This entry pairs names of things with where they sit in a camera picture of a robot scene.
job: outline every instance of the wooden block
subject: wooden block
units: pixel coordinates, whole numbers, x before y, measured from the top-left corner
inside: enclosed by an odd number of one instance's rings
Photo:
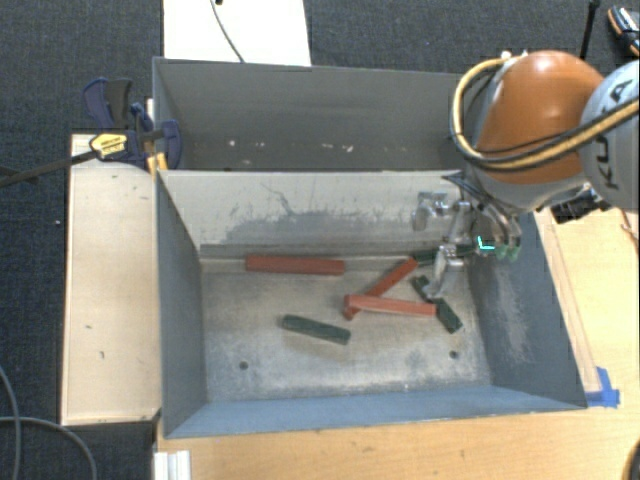
[[[383,277],[378,283],[367,290],[365,295],[371,295],[373,297],[380,297],[394,287],[398,282],[407,277],[411,272],[418,268],[418,262],[415,258],[409,258],[407,261],[398,265],[388,275]],[[343,315],[347,320],[353,320],[353,317],[360,313],[360,310],[353,306],[345,306]]]
[[[247,272],[341,276],[344,274],[344,261],[296,256],[249,255],[245,258],[245,269]]]
[[[376,311],[381,313],[401,313],[403,315],[435,316],[436,306],[429,302],[410,302],[406,300],[384,299],[371,295],[345,295],[345,312],[349,308],[361,311]]]

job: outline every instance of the wooden table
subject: wooden table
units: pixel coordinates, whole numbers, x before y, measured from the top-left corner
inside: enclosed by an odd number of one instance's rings
[[[538,222],[554,268],[566,266],[596,364],[621,391],[618,409],[206,439],[159,437],[158,448],[191,450],[194,480],[626,479],[640,439],[640,380],[638,256],[622,223],[618,210],[562,226],[544,218]]]

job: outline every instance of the blue clamp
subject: blue clamp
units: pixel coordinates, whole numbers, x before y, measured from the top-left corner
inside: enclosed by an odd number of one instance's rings
[[[82,91],[87,114],[96,122],[99,132],[118,131],[127,137],[126,151],[111,155],[105,160],[124,162],[146,169],[150,154],[144,151],[144,142],[163,144],[169,169],[176,169],[182,156],[182,136],[175,119],[163,121],[160,130],[140,103],[129,106],[131,80],[107,80],[97,78]],[[135,130],[129,129],[129,113],[134,117]]]
[[[602,389],[585,393],[589,407],[612,407],[617,409],[620,405],[620,390],[611,387],[611,381],[606,369],[596,366],[596,371],[598,372],[598,377],[600,377]]]

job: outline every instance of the white paper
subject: white paper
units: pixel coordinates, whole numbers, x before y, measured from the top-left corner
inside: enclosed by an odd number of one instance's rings
[[[302,0],[224,0],[216,7],[245,62],[309,66]],[[164,55],[237,62],[209,0],[164,0]]]

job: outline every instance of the blue tape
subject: blue tape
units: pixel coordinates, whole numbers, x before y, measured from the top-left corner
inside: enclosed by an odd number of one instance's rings
[[[598,377],[600,377],[602,389],[585,393],[589,407],[612,407],[617,409],[620,405],[620,390],[611,387],[611,381],[606,369],[596,366],[596,371],[598,372]]]

